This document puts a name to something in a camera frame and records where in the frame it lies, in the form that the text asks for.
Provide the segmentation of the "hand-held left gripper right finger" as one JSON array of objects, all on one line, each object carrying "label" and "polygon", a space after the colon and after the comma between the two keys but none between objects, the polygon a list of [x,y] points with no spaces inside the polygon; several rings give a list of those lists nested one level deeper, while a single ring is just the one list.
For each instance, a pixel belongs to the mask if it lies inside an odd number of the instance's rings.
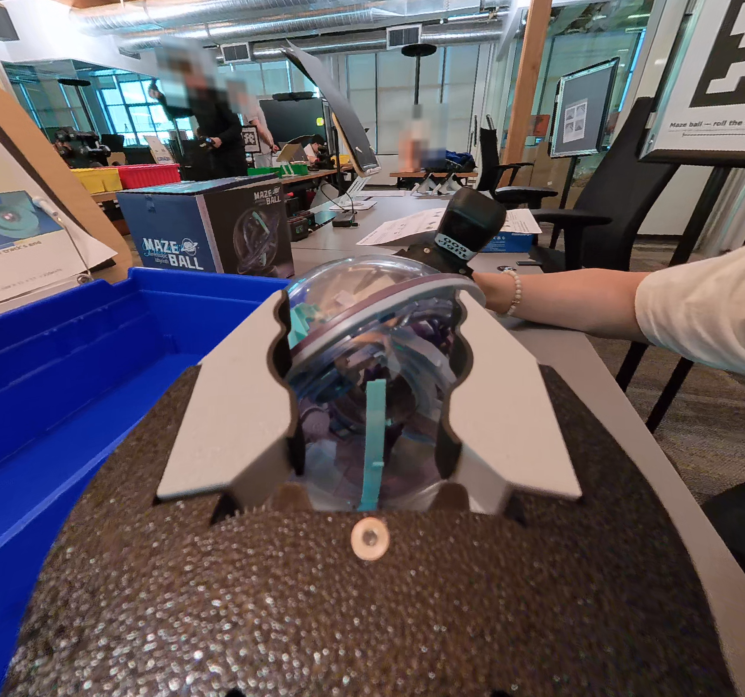
[{"label": "hand-held left gripper right finger", "polygon": [[434,459],[441,487],[499,515],[515,492],[576,501],[573,468],[541,367],[469,292],[454,296],[451,368]]}]

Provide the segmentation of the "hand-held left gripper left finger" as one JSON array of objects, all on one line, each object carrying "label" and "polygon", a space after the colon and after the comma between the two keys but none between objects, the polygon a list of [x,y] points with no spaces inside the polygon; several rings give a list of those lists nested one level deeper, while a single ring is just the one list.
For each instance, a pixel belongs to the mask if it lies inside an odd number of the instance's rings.
[{"label": "hand-held left gripper left finger", "polygon": [[305,473],[305,439],[288,383],[287,290],[274,292],[200,360],[197,380],[156,489],[160,502],[220,493],[262,506]]}]

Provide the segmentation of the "clear plastic maze ball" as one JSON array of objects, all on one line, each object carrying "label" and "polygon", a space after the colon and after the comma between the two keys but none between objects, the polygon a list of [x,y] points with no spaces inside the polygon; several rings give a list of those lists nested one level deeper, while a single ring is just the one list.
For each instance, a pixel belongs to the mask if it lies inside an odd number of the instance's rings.
[{"label": "clear plastic maze ball", "polygon": [[288,289],[292,367],[313,509],[424,509],[440,484],[436,440],[470,277],[401,257],[347,257]]}]

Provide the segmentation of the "person's right hand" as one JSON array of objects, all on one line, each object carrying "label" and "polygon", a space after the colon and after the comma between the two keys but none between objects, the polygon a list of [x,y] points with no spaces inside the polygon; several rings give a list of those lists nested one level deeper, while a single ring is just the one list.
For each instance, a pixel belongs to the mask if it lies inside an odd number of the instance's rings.
[{"label": "person's right hand", "polygon": [[474,272],[472,279],[484,293],[487,309],[497,316],[511,316],[522,301],[522,282],[514,269]]}]

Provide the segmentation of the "blue white cardboard box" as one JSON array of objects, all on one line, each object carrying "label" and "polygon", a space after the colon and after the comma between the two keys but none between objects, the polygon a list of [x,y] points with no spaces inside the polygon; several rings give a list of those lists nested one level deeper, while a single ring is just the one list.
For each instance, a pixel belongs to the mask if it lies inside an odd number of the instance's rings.
[{"label": "blue white cardboard box", "polygon": [[500,232],[489,240],[480,250],[481,254],[527,254],[534,243],[538,241],[537,234],[523,234],[515,232]]}]

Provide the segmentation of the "white stand base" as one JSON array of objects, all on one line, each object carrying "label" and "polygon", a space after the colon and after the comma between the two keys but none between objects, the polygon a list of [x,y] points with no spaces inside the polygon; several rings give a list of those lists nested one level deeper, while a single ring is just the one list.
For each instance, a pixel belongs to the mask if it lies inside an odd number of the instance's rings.
[{"label": "white stand base", "polygon": [[372,209],[377,200],[365,192],[369,179],[358,177],[349,188],[329,199],[331,212],[353,212]]}]

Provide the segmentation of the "blue plastic bin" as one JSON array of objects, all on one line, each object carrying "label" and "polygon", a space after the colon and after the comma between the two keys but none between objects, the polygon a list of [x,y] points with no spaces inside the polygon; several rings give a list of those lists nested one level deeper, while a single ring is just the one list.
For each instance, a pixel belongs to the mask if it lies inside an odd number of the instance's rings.
[{"label": "blue plastic bin", "polygon": [[1,318],[1,674],[46,555],[173,381],[285,279],[135,267]]}]

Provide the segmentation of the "grey pinboard on stand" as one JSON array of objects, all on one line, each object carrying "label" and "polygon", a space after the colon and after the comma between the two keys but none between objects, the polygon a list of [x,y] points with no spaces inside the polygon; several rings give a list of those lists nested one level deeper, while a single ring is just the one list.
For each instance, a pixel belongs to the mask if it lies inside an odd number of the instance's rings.
[{"label": "grey pinboard on stand", "polygon": [[561,76],[547,134],[549,158],[569,159],[560,195],[565,208],[577,166],[609,148],[609,117],[620,58],[614,57]]}]

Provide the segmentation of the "black battery box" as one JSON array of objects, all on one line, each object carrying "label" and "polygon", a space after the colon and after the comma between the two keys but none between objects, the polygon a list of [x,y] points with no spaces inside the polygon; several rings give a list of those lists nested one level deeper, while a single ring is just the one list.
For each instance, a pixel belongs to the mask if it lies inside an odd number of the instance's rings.
[{"label": "black battery box", "polygon": [[315,213],[309,210],[301,211],[288,217],[287,222],[291,243],[307,239],[319,227],[316,222]]}]

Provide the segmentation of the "black floor lamp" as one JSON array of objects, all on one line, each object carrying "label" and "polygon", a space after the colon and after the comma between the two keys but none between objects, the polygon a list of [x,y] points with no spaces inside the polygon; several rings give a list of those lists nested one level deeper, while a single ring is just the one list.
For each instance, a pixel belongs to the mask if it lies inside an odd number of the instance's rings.
[{"label": "black floor lamp", "polygon": [[428,122],[424,115],[423,105],[420,102],[420,86],[422,60],[436,53],[436,46],[431,43],[410,43],[402,48],[402,54],[414,61],[414,106],[411,126],[405,147],[410,150],[412,161],[419,161],[419,157],[424,151],[424,144],[428,138]]}]

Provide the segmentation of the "large black screen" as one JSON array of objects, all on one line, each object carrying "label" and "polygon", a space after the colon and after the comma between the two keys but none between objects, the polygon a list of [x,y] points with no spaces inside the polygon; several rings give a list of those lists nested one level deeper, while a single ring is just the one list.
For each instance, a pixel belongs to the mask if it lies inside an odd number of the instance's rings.
[{"label": "large black screen", "polygon": [[307,99],[261,99],[259,105],[264,112],[267,129],[280,147],[303,136],[316,134],[327,138],[323,102],[318,96]]}]

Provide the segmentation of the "dark printed cardboard box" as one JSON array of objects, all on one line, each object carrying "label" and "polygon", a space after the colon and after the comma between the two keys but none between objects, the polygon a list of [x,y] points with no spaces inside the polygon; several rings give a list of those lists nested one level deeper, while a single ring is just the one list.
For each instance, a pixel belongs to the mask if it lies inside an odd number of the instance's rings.
[{"label": "dark printed cardboard box", "polygon": [[144,267],[288,279],[295,273],[282,181],[182,181],[117,192]]}]

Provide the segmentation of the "person's white sleeve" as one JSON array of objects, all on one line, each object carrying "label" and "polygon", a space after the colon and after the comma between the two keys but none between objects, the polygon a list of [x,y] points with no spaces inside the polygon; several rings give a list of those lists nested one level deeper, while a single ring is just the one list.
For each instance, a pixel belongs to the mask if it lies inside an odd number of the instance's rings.
[{"label": "person's white sleeve", "polygon": [[744,248],[648,274],[635,314],[651,345],[743,375]]}]

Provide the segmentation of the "printed instruction sheet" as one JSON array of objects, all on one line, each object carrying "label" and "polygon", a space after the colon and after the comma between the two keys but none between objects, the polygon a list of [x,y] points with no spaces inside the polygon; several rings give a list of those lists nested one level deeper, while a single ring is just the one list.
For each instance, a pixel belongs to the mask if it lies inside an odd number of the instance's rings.
[{"label": "printed instruction sheet", "polygon": [[116,255],[1,148],[1,312],[92,280]]}]

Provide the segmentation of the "framed sign on black easel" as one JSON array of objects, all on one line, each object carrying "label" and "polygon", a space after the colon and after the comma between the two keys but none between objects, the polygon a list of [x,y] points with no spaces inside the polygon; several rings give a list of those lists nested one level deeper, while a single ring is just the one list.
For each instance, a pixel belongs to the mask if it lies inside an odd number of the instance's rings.
[{"label": "framed sign on black easel", "polygon": [[[744,0],[695,1],[641,144],[643,162],[711,169],[668,268],[690,264],[731,171],[743,170],[743,4]],[[648,341],[629,346],[616,376],[623,390],[651,346]],[[647,418],[651,432],[661,423],[694,364],[679,355]]]}]

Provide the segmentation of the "red plastic bin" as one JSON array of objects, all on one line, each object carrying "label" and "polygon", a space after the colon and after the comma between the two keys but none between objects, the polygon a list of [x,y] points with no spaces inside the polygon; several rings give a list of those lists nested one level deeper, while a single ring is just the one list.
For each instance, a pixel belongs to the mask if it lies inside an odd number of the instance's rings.
[{"label": "red plastic bin", "polygon": [[166,164],[125,164],[116,167],[122,189],[143,189],[181,182],[180,167]]}]

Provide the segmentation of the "yellow plastic bin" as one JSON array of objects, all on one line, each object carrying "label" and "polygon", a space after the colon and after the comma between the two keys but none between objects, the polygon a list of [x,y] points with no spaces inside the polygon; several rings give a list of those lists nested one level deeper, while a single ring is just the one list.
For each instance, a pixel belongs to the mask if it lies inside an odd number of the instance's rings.
[{"label": "yellow plastic bin", "polygon": [[118,167],[72,169],[71,172],[92,195],[123,190]]}]

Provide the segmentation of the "instruction sheet on board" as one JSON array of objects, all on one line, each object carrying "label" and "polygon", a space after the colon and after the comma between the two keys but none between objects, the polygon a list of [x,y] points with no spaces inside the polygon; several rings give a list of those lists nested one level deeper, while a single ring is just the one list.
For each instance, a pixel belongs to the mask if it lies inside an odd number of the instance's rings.
[{"label": "instruction sheet on board", "polygon": [[108,283],[126,279],[133,259],[123,236],[99,208],[90,192],[10,92],[1,90],[2,189],[17,183],[30,194],[39,192],[111,252],[108,267],[94,274]]}]

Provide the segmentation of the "wooden post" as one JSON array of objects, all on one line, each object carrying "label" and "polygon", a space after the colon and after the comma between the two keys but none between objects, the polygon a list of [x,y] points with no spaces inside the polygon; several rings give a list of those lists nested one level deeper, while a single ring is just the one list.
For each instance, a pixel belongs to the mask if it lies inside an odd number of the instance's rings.
[{"label": "wooden post", "polygon": [[553,0],[530,0],[507,141],[501,154],[502,162],[506,164],[520,163],[523,160],[552,2]]}]

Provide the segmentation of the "narrow silver ventilation duct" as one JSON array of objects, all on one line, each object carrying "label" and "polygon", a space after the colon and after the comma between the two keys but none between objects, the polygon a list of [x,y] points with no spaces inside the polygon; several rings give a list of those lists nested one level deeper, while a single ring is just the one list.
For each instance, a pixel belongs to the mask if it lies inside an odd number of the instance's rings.
[{"label": "narrow silver ventilation duct", "polygon": [[349,12],[326,11],[311,17],[279,17],[270,21],[194,24],[117,37],[125,55],[152,52],[164,65],[168,57],[195,57],[219,62],[261,62],[284,58],[285,44],[312,55],[380,52],[388,49],[388,30],[420,22],[395,20],[380,8]]}]

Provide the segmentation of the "wide silver ventilation duct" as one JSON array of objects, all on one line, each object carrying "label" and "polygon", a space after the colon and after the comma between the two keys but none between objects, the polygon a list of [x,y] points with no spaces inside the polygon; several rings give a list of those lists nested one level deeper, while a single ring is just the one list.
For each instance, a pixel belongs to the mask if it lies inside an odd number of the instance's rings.
[{"label": "wide silver ventilation duct", "polygon": [[341,9],[371,9],[381,5],[394,16],[475,12],[509,5],[512,0],[133,0],[71,9],[69,20],[91,35],[156,31],[187,25],[247,20],[272,15],[313,14]]}]

